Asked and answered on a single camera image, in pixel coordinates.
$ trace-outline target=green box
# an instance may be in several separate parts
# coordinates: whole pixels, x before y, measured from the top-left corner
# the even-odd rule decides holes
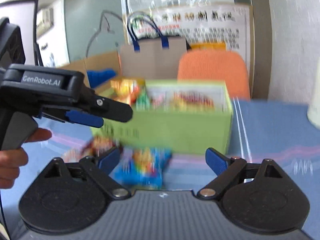
[[[213,147],[226,154],[229,145],[233,108],[224,82],[153,80],[146,81],[148,94],[173,91],[199,91],[213,98],[214,111],[181,112],[174,109],[133,109],[127,123],[104,120],[94,135],[119,139],[134,147],[166,147],[175,153],[204,154]],[[107,97],[110,91],[101,94]]]

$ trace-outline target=colorful snack bag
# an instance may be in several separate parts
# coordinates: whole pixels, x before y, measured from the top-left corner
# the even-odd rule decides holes
[[[145,109],[149,109],[150,106],[151,106],[150,98],[148,97],[146,89],[144,88],[137,98],[136,107],[137,109],[145,110]]]
[[[158,97],[152,99],[153,109],[157,109],[160,106],[163,106],[164,104],[165,104],[165,94],[159,95]]]
[[[117,94],[114,100],[132,105],[145,86],[145,81],[140,79],[116,79],[111,80],[110,84]]]
[[[122,146],[118,141],[112,140],[111,138],[95,136],[84,148],[71,149],[61,158],[65,163],[75,163],[86,156],[99,157],[114,146],[117,146],[122,150]]]
[[[172,106],[183,111],[214,109],[213,100],[199,92],[175,92],[172,99]]]
[[[162,170],[171,157],[171,151],[159,148],[134,149],[124,158],[115,172],[115,179],[128,186],[161,189]]]

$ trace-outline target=human hand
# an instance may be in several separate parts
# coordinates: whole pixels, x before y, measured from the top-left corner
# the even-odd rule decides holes
[[[51,132],[46,129],[38,128],[26,142],[40,142],[50,139]],[[0,151],[0,188],[12,188],[15,179],[20,174],[20,166],[28,163],[28,155],[24,149]]]

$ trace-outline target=cardboard box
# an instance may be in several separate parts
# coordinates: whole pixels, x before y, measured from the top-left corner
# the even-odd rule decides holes
[[[193,112],[174,109],[133,109],[127,123],[104,119],[101,128],[91,128],[94,135],[119,139],[134,147],[170,148],[175,153],[205,154],[213,147],[228,152],[233,107],[224,82],[146,80],[148,93],[159,91],[199,91],[212,95],[215,111]],[[101,96],[108,97],[112,89]]]
[[[84,84],[90,87],[89,79],[87,75],[88,70],[103,70],[106,68],[112,68],[117,74],[121,74],[119,56],[117,51],[107,52],[99,55],[95,55],[89,58],[73,61],[70,64],[61,66],[60,68],[66,70],[79,71],[84,74]],[[105,82],[95,88],[96,93],[102,93],[110,88],[109,82]]]

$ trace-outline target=blue tablecloth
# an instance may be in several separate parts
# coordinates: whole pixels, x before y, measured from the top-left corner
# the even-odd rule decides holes
[[[320,240],[319,184],[320,130],[307,119],[307,106],[280,102],[235,100],[229,156],[241,156],[259,163],[264,158],[276,160],[307,195],[311,211],[304,230]],[[19,222],[18,201],[37,174],[56,156],[71,147],[81,147],[91,138],[88,127],[39,120],[53,137],[47,142],[24,145],[29,164],[10,190],[1,190],[5,217],[10,232]],[[205,164],[204,156],[175,154],[164,173],[168,189],[193,189],[197,192],[215,177]]]

